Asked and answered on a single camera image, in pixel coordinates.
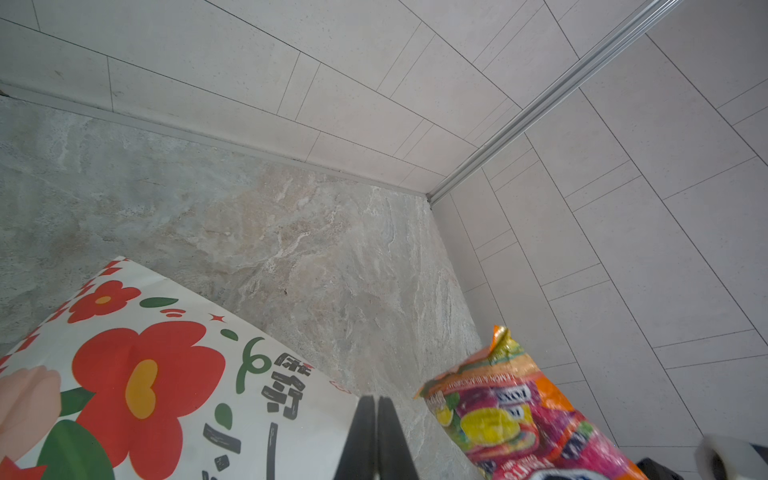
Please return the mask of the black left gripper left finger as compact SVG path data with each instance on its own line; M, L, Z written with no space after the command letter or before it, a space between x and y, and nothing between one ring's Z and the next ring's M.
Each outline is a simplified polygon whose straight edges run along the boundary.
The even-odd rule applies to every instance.
M334 476L335 480L372 480L377 473L376 403L358 401Z

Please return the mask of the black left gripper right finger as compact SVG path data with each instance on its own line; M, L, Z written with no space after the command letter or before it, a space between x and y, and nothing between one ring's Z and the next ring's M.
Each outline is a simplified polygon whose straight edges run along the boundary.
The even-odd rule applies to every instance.
M381 480L418 480L393 401L380 397L376 413L377 464Z

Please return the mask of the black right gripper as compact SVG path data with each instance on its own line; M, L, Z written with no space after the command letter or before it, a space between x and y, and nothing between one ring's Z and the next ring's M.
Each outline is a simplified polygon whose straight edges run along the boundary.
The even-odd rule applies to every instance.
M680 474L650 458L640 460L637 467L649 480L683 480Z

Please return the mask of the orange pink Fox's candy bag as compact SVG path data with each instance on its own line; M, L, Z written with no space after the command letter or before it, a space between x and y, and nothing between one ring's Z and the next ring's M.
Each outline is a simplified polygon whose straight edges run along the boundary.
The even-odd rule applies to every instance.
M507 328L418 391L487 479L642 479L644 473L541 371Z

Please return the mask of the floral white paper bag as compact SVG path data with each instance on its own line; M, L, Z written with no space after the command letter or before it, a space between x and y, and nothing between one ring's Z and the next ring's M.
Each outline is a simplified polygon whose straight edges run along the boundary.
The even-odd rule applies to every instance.
M357 397L119 257L1 359L5 479L330 479Z

